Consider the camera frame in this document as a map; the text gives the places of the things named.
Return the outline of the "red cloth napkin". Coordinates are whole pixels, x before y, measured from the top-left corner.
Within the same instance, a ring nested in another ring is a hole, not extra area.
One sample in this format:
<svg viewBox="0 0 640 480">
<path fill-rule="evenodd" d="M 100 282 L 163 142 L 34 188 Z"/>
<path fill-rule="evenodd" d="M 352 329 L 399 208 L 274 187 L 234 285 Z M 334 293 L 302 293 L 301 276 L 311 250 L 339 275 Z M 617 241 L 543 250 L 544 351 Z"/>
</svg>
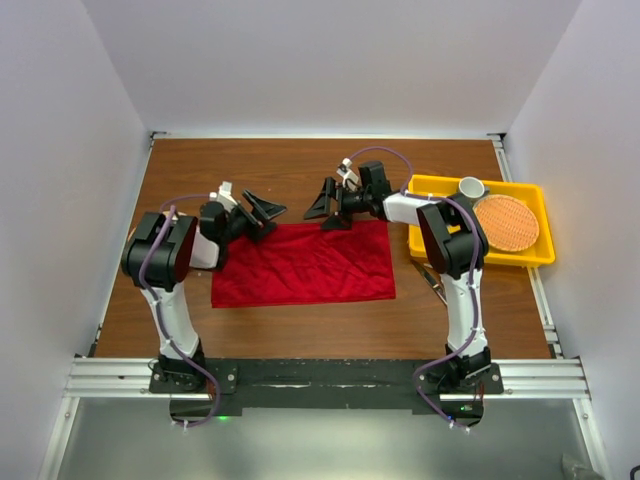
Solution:
<svg viewBox="0 0 640 480">
<path fill-rule="evenodd" d="M 396 297 L 387 224 L 358 221 L 349 230 L 280 225 L 254 243 L 241 238 L 212 276 L 214 308 L 388 300 Z"/>
</svg>

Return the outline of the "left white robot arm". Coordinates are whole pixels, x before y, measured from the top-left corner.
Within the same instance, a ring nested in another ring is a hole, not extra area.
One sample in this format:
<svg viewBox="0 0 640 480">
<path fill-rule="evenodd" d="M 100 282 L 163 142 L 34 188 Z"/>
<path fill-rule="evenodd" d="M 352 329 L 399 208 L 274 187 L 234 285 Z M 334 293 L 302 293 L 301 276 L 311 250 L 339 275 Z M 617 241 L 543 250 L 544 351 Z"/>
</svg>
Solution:
<svg viewBox="0 0 640 480">
<path fill-rule="evenodd" d="M 196 216 L 181 214 L 175 203 L 146 212 L 126 242 L 121 270 L 141 291 L 159 335 L 159 359 L 178 361 L 173 382 L 185 392 L 200 390 L 207 368 L 198 362 L 202 344 L 187 306 L 185 279 L 192 269 L 220 270 L 229 246 L 246 237 L 259 242 L 272 233 L 275 219 L 287 207 L 245 190 L 234 199 L 231 184 L 223 183 L 204 197 Z"/>
</svg>

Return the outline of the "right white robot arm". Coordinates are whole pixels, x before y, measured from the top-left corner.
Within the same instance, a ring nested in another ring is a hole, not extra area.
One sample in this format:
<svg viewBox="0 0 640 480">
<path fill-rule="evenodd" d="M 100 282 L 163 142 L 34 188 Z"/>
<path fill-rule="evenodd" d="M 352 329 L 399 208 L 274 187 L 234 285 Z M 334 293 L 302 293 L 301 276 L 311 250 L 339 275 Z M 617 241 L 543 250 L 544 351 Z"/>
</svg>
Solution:
<svg viewBox="0 0 640 480">
<path fill-rule="evenodd" d="M 325 230 L 347 230 L 355 214 L 368 213 L 419 228 L 447 301 L 447 354 L 459 359 L 446 367 L 445 379 L 452 390 L 469 392 L 481 380 L 473 360 L 490 361 L 479 293 L 489 245 L 470 201 L 460 193 L 437 197 L 395 190 L 380 161 L 365 162 L 357 171 L 351 166 L 351 160 L 344 159 L 337 169 L 341 179 L 324 180 L 304 218 L 322 218 Z"/>
</svg>

